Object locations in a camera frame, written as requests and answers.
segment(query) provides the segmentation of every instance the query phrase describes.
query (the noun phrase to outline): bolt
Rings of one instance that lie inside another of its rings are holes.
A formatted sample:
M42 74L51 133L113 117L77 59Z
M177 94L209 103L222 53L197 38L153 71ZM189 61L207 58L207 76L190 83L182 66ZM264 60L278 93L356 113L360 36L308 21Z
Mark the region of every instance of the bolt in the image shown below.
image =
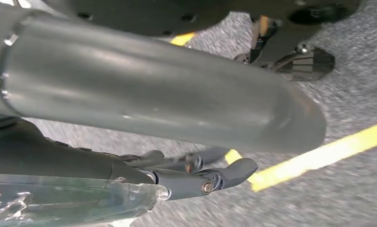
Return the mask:
M309 47L309 46L307 46L307 45L305 45L305 44L298 45L297 49L296 49L297 52L302 53L302 54L306 54L306 53L308 53L311 50L312 50L312 48Z
M193 172L193 166L191 164L186 164L185 165L185 171L190 174Z
M205 182L203 183L201 190L202 190L202 193L209 194L212 192L212 188L213 188L213 185L211 182Z

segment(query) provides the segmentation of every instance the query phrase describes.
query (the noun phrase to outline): black plastic panel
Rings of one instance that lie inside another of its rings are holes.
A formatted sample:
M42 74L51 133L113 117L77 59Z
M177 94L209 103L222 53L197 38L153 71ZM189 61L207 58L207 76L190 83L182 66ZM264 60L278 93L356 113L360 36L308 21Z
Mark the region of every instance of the black plastic panel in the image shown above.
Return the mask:
M140 35L169 36L208 28L229 13L227 0L46 0L94 24Z

